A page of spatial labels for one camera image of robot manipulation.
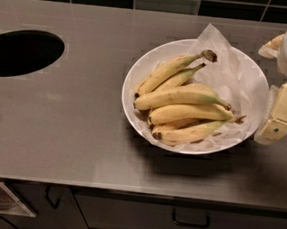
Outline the short hidden yellow banana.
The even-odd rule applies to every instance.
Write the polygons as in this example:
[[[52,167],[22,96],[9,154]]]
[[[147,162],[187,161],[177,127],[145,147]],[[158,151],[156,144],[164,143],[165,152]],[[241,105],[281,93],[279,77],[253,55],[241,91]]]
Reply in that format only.
[[[169,123],[162,123],[153,127],[154,132],[162,131],[162,130],[174,130],[180,129],[186,125],[191,125],[195,122],[198,122],[197,118],[184,118],[181,120],[171,121]]]

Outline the grey cabinet drawer front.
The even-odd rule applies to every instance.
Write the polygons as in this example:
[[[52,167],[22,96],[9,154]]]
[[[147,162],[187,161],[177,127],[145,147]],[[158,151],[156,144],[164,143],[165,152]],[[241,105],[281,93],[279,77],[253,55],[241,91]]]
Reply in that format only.
[[[92,229],[287,229],[287,219],[149,202],[77,197]]]

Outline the grey cabinet door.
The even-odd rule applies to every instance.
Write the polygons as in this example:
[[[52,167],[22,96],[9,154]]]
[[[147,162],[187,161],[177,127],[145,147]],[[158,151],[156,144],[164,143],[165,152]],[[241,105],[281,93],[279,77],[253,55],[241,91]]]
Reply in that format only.
[[[9,186],[36,213],[36,217],[8,215],[9,220],[18,229],[88,229],[88,224],[70,188],[50,186],[53,188],[52,195],[61,199],[59,207],[53,210],[44,197],[48,185],[10,183]]]

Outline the black round counter hole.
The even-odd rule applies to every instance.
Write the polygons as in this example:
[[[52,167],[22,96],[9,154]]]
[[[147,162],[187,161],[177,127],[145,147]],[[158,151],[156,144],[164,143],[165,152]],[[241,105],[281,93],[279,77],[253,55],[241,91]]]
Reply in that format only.
[[[64,53],[63,40],[44,30],[0,34],[0,77],[21,76],[44,69]]]

